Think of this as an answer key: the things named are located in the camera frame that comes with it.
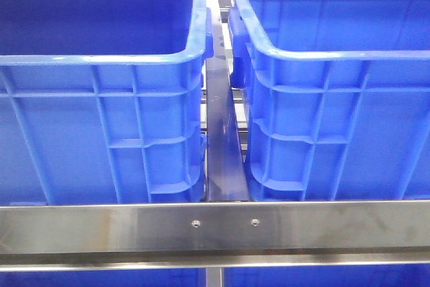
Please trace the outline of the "blue bin holding buttons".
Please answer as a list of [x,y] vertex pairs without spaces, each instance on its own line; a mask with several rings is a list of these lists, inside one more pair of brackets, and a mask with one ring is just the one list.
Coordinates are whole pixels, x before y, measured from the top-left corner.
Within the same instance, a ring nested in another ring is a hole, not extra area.
[[204,196],[206,0],[1,0],[1,204]]

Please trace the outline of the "steel rack centre divider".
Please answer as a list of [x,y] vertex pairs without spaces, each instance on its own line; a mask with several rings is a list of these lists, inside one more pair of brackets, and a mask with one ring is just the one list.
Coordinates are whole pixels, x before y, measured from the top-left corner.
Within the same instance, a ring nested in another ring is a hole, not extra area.
[[249,200],[243,169],[233,92],[219,0],[207,0],[211,9],[214,55],[206,61],[206,126],[208,135],[207,200]]

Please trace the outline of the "empty blue target bin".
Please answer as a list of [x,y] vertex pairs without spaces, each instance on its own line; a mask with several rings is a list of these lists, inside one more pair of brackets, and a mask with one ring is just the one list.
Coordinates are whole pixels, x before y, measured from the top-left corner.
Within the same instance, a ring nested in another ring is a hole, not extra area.
[[429,197],[429,0],[235,0],[257,201]]

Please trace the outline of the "steel rack front rail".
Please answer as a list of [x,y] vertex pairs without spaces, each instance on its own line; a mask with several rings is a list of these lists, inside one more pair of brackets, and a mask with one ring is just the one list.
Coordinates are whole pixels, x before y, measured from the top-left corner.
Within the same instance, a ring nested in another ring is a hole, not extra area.
[[4,272],[428,261],[426,200],[1,209]]

